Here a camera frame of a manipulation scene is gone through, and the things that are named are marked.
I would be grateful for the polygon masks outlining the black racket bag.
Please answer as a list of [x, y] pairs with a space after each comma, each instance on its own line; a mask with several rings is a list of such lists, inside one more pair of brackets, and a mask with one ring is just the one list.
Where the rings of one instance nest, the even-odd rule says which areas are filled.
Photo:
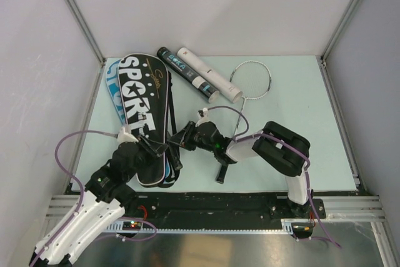
[[[168, 124], [174, 113], [172, 76], [167, 66], [149, 54], [129, 54], [119, 62], [117, 78], [131, 134], [168, 144]], [[164, 169], [165, 153], [138, 172], [137, 180], [145, 188], [158, 187], [164, 179]]]

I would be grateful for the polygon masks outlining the black shuttlecock tube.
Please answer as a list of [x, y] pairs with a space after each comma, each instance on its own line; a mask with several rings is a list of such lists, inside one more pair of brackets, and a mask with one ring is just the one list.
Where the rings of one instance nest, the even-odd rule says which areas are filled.
[[200, 76], [197, 71], [173, 54], [168, 48], [159, 48], [157, 51], [157, 57], [178, 76], [195, 88], [198, 93], [207, 99], [208, 103], [212, 103], [218, 98], [219, 91], [211, 83]]

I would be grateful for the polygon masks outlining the white shuttlecock tube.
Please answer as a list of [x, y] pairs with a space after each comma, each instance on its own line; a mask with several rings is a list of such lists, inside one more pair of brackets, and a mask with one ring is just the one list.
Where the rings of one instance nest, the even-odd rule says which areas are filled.
[[221, 76], [215, 69], [206, 64], [189, 49], [185, 47], [181, 48], [177, 52], [177, 56], [217, 88], [230, 102], [236, 103], [242, 97], [243, 92], [237, 86]]

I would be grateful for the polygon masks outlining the blue racket bag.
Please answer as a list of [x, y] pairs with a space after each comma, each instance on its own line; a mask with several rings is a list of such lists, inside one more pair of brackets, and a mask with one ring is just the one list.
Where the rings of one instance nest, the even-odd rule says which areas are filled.
[[[121, 124], [124, 126], [126, 125], [126, 118], [123, 110], [123, 104], [121, 100], [121, 93], [119, 90], [119, 83], [118, 83], [118, 75], [117, 75], [117, 70], [118, 70], [118, 65], [119, 65], [120, 60], [116, 60], [113, 62], [106, 70], [106, 86], [109, 91], [111, 100], [113, 102], [113, 105], [116, 109], [117, 115], [119, 117], [119, 120]], [[177, 176], [174, 173], [173, 168], [170, 165], [169, 159], [168, 159], [168, 154], [169, 152], [165, 152], [165, 175], [163, 181], [158, 183], [158, 187], [160, 188], [170, 188], [177, 180]]]

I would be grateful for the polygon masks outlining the white black racket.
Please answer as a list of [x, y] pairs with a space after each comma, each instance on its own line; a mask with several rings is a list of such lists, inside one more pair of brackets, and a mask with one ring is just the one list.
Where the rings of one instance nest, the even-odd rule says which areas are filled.
[[175, 171], [180, 171], [183, 168], [183, 164], [180, 160], [179, 147], [176, 145], [171, 145], [169, 147], [169, 162]]

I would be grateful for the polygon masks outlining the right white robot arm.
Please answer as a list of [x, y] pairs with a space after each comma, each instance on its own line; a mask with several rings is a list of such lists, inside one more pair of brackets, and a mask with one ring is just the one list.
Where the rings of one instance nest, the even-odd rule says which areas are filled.
[[211, 152], [223, 166], [260, 157], [285, 176], [290, 213], [298, 218], [311, 210], [311, 189], [306, 175], [310, 165], [310, 142], [295, 132], [269, 121], [262, 130], [243, 138], [223, 136], [211, 122], [190, 121], [168, 141], [188, 151]]

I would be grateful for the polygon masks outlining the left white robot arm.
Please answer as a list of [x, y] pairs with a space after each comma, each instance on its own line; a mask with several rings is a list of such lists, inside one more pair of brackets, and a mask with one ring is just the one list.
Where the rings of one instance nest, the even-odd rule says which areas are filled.
[[138, 211], [138, 196], [128, 182], [164, 159], [168, 145], [145, 137], [121, 143], [106, 164], [92, 174], [62, 220], [40, 240], [30, 266], [71, 266], [110, 224]]

